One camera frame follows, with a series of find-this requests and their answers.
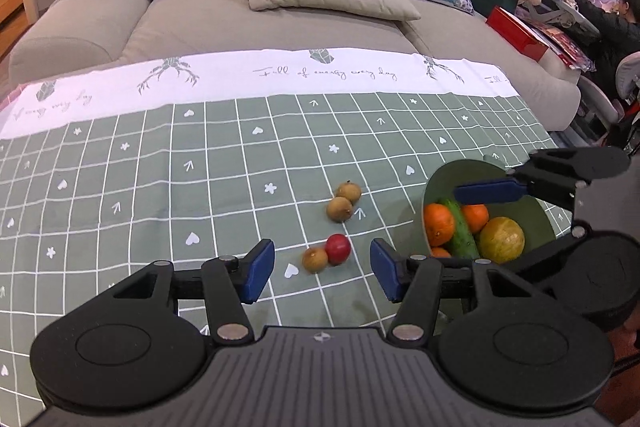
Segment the orange mandarin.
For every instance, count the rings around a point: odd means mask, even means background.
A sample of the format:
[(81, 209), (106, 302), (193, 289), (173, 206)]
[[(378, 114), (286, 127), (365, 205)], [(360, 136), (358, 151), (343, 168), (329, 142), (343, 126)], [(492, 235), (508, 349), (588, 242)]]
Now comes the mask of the orange mandarin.
[(456, 219), (449, 208), (432, 202), (423, 208), (423, 224), (428, 245), (445, 245), (456, 233)]
[(489, 221), (489, 211), (485, 205), (463, 205), (462, 215), (472, 234), (480, 233)]
[(434, 258), (451, 258), (451, 255), (445, 248), (435, 247), (431, 249), (431, 256)]

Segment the red box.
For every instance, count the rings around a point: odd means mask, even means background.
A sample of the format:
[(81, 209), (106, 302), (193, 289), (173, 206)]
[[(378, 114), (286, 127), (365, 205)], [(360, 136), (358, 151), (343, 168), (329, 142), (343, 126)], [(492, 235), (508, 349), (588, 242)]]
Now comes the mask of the red box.
[(495, 6), (486, 24), (521, 54), (540, 62), (549, 47), (527, 25), (507, 10)]

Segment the green cucumber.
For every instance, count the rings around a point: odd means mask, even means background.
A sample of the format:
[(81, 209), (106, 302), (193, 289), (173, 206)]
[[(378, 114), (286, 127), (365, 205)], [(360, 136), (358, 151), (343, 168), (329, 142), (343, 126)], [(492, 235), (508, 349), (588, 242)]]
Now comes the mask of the green cucumber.
[(461, 206), (449, 198), (440, 198), (438, 202), (444, 205), (454, 217), (454, 226), (456, 228), (448, 243), (450, 255), (459, 259), (480, 259), (475, 239), (469, 225), (466, 223), (465, 217), (463, 217)]

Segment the green checked tablecloth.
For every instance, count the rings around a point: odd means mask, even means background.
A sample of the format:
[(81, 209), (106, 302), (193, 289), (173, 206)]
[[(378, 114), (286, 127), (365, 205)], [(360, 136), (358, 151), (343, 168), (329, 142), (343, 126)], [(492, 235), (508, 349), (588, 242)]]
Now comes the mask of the green checked tablecloth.
[[(41, 329), (155, 260), (196, 269), (271, 239), (256, 329), (386, 327), (369, 246), (420, 251), (431, 175), (551, 145), (500, 69), (420, 54), (212, 53), (16, 89), (1, 101), (2, 424), (41, 411)], [(348, 180), (362, 194), (337, 223), (326, 205)], [(308, 273), (303, 253), (332, 234), (348, 259)]]

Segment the small red fruit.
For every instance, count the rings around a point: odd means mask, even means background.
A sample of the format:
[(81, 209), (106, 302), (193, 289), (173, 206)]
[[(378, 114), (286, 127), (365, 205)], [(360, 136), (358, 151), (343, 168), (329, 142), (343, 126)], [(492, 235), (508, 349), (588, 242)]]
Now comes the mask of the small red fruit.
[(352, 252), (352, 245), (344, 234), (332, 234), (324, 245), (330, 265), (342, 265)]

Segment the seated person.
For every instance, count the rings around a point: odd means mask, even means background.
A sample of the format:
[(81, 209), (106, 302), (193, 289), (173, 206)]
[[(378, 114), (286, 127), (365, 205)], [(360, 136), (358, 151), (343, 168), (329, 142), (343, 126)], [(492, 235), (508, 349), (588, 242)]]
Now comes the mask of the seated person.
[(618, 98), (615, 80), (623, 59), (639, 51), (639, 0), (618, 0), (613, 12), (589, 0), (575, 0), (578, 11), (600, 32), (586, 44), (586, 54), (596, 66), (592, 80), (608, 98)]

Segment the brown longan fruit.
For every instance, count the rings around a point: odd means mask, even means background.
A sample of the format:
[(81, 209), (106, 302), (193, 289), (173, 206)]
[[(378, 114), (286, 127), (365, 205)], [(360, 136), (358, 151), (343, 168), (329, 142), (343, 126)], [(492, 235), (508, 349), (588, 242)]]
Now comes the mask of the brown longan fruit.
[(312, 274), (322, 272), (329, 264), (329, 257), (321, 247), (310, 247), (302, 256), (303, 268)]
[(343, 223), (352, 217), (354, 206), (352, 202), (343, 196), (333, 197), (326, 205), (326, 215), (330, 220)]
[(350, 180), (341, 183), (336, 191), (336, 197), (343, 197), (349, 200), (352, 205), (356, 205), (362, 194), (360, 186)]

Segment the yellow green pear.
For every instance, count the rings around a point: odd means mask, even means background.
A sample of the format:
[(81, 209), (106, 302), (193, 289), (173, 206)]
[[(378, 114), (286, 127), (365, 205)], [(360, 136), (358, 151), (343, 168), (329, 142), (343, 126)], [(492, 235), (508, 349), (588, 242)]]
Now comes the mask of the yellow green pear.
[(507, 217), (495, 217), (480, 231), (477, 248), (483, 258), (503, 265), (523, 254), (525, 235), (518, 222)]

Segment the green plastic bowl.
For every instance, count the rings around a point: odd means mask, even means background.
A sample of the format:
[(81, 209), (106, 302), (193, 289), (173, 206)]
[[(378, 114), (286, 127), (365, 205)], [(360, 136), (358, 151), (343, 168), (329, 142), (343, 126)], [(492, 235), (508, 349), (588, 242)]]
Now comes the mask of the green plastic bowl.
[(460, 159), (438, 168), (423, 194), (420, 225), (426, 254), (435, 258), (506, 263), (555, 238), (544, 208), (533, 197), (515, 202), (463, 202), (464, 184), (503, 181), (506, 172), (489, 162)]

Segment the grey fabric sofa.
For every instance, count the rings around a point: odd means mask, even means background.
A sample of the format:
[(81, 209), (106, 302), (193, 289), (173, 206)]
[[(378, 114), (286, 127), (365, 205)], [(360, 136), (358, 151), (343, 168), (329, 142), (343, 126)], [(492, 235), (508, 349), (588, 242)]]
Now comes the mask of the grey fabric sofa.
[(494, 64), (544, 129), (570, 125), (580, 102), (578, 76), (552, 53), (536, 62), (480, 15), (410, 1), (420, 20), (297, 8), (256, 12), (248, 0), (62, 0), (17, 41), (9, 55), (9, 87), (206, 52), (360, 48)]

